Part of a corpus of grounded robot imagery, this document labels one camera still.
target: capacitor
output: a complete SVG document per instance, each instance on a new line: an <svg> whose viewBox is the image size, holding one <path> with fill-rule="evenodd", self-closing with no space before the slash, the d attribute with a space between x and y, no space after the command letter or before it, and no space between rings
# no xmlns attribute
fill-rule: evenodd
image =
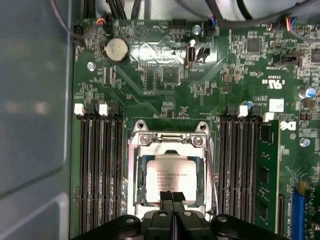
<svg viewBox="0 0 320 240"><path fill-rule="evenodd" d="M101 47L101 51L113 64L122 64L129 58L129 46L120 37L110 39Z"/></svg>
<svg viewBox="0 0 320 240"><path fill-rule="evenodd" d="M311 141L309 138L303 137L300 139L300 146L303 148L309 147L311 144Z"/></svg>
<svg viewBox="0 0 320 240"><path fill-rule="evenodd" d="M254 106L254 103L252 101L247 101L246 106L250 110Z"/></svg>
<svg viewBox="0 0 320 240"><path fill-rule="evenodd" d="M316 96L316 90L313 87L302 89L299 92L300 99L310 99Z"/></svg>
<svg viewBox="0 0 320 240"><path fill-rule="evenodd" d="M194 35L199 35L201 33L201 26L200 25L194 25L192 28L192 32Z"/></svg>

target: black connector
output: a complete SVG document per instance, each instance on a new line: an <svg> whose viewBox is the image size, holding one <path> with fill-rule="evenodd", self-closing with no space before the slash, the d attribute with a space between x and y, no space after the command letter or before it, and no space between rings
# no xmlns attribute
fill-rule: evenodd
<svg viewBox="0 0 320 240"><path fill-rule="evenodd" d="M206 36L209 38L213 37L216 32L216 26L212 23L210 19L206 21L205 30L206 30Z"/></svg>
<svg viewBox="0 0 320 240"><path fill-rule="evenodd" d="M185 29L187 26L186 19L172 19L172 28L173 29Z"/></svg>
<svg viewBox="0 0 320 240"><path fill-rule="evenodd" d="M288 15L282 15L280 16L274 23L271 24L272 30L286 30L287 29L287 23L286 18Z"/></svg>
<svg viewBox="0 0 320 240"><path fill-rule="evenodd" d="M83 34L85 34L85 30L84 30L84 28L81 26L81 25L74 25L73 26L73 30L74 30L74 33L75 34L78 34L78 35L83 35ZM79 38L73 38L73 42L74 42L74 44L75 45L77 45L77 46L80 46L80 47L85 47L86 45L85 45L85 40L84 39L79 39Z"/></svg>

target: ram slot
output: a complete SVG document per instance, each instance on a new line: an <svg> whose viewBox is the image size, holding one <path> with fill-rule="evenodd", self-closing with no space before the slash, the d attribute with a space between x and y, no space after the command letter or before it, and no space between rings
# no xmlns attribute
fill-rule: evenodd
<svg viewBox="0 0 320 240"><path fill-rule="evenodd" d="M233 141L232 121L220 124L220 161L219 161L219 202L220 213L230 214L230 168L232 162Z"/></svg>
<svg viewBox="0 0 320 240"><path fill-rule="evenodd" d="M248 119L244 123L243 173L242 173L242 213L241 219L254 223L256 205L256 168L258 148L258 122Z"/></svg>
<svg viewBox="0 0 320 240"><path fill-rule="evenodd" d="M114 186L113 186L113 217L117 218L122 214L122 188L123 188L123 124L121 121L114 123Z"/></svg>
<svg viewBox="0 0 320 240"><path fill-rule="evenodd" d="M253 118L251 123L252 143L251 143L251 170L250 170L250 220L249 223L255 223L256 219L256 195L257 195L257 161L258 161L258 140L260 123L257 118Z"/></svg>
<svg viewBox="0 0 320 240"><path fill-rule="evenodd" d="M80 233L86 232L87 225L87 161L88 161L88 138L89 121L81 121L81 143L80 143Z"/></svg>
<svg viewBox="0 0 320 240"><path fill-rule="evenodd" d="M111 190L112 190L112 123L110 121L104 123L103 127L103 152L102 152L102 223L111 220Z"/></svg>
<svg viewBox="0 0 320 240"><path fill-rule="evenodd" d="M247 149L250 148L250 139L248 136L249 133L249 123L247 121L243 122L243 135L242 135L242 161L241 161L241 209L240 209L240 219L246 221L246 209L249 205L247 202L247 181L248 181L248 162L249 155Z"/></svg>
<svg viewBox="0 0 320 240"><path fill-rule="evenodd" d="M91 229L92 205L92 156L93 156L93 120L81 122L81 163L80 163L80 231L86 233Z"/></svg>
<svg viewBox="0 0 320 240"><path fill-rule="evenodd" d="M103 167L104 167L104 142L105 142L105 124L106 121L101 120L99 124L99 132L96 136L99 143L98 164L97 164L97 216L96 224L100 226L103 223Z"/></svg>
<svg viewBox="0 0 320 240"><path fill-rule="evenodd" d="M235 159L234 159L234 169L233 169L233 216L240 218L241 215L241 184L242 184L242 156L243 156L243 140L244 140L244 123L239 121L236 126L236 136L235 136Z"/></svg>
<svg viewBox="0 0 320 240"><path fill-rule="evenodd" d="M101 120L95 120L92 123L92 159L91 159L91 229L99 226L99 176L100 176L100 151L101 151Z"/></svg>
<svg viewBox="0 0 320 240"><path fill-rule="evenodd" d="M237 164L237 150L238 150L238 123L232 122L233 134L231 137L231 158L230 158L230 214L235 216L237 206L237 182L238 182L238 164Z"/></svg>

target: green circuit board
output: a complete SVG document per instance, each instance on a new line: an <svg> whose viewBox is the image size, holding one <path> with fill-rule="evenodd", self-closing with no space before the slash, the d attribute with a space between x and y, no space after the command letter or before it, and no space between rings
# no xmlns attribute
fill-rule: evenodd
<svg viewBox="0 0 320 240"><path fill-rule="evenodd" d="M78 27L86 30L94 22L85 19ZM197 35L193 33L195 25L201 28ZM112 101L119 106L121 123L111 123L109 127L85 126L77 116L73 118L71 238L126 213L127 142L138 120L144 120L153 131L182 132L194 131L200 121L207 122L214 142L217 184L222 184L222 178L230 177L237 185L238 180L232 174L224 175L222 169L227 160L230 169L235 168L231 165L242 161L239 156L244 154L244 148L248 156L256 159L255 166L248 170L256 178L253 181L248 175L248 183L254 185L254 194L248 193L253 194L250 196L253 205L247 209L251 215L248 221L289 239L300 239L292 236L296 211L292 195L299 193L305 198L303 237L317 237L311 229L312 222L320 218L320 44L302 42L286 31L272 29L269 24L250 29L216 27L210 32L207 25L205 21L114 20L99 27L83 45L75 47L74 104L86 106L92 100ZM306 38L320 39L317 25L298 25L296 31ZM103 55L102 45L111 38L121 38L127 43L126 62L112 64ZM186 53L193 40L196 61L188 63ZM94 67L88 69L88 63ZM300 94L311 87L316 89L316 96L302 101ZM252 103L259 115L257 123L250 120L254 124L252 130L246 130L237 120L238 107L248 103ZM96 129L97 133L88 138L84 136L86 128ZM250 140L243 140L242 131L248 131ZM111 137L112 153L108 162L111 170L108 171L112 180L106 179L107 167L93 160L101 158L98 145L102 144L103 136ZM310 140L310 145L301 147L302 138ZM85 144L99 152L88 157L92 162L87 165ZM86 177L84 165L88 171ZM109 189L113 191L109 195L111 199L103 194L105 181L113 186ZM88 189L90 194L94 191L96 194L84 197L81 192L85 185L85 195ZM218 186L220 199L222 189ZM232 191L236 199L239 189ZM91 202L89 207L84 207L86 199ZM110 205L116 207L106 211ZM241 209L230 210L226 205L221 210L227 214L234 211L237 216ZM85 223L85 218L94 220Z"/></svg>

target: surface-mount component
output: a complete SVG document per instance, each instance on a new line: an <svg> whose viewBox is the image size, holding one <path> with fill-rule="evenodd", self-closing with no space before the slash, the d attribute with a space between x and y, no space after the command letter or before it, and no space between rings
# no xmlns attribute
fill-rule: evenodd
<svg viewBox="0 0 320 240"><path fill-rule="evenodd" d="M311 63L320 64L320 49L311 50Z"/></svg>
<svg viewBox="0 0 320 240"><path fill-rule="evenodd" d="M113 64L122 64L129 58L129 46L120 37L110 39L101 47L101 51Z"/></svg>
<svg viewBox="0 0 320 240"><path fill-rule="evenodd" d="M246 43L246 51L250 54L260 53L260 39L248 39Z"/></svg>
<svg viewBox="0 0 320 240"><path fill-rule="evenodd" d="M301 89L299 92L300 99L313 98L316 95L316 90L313 87Z"/></svg>

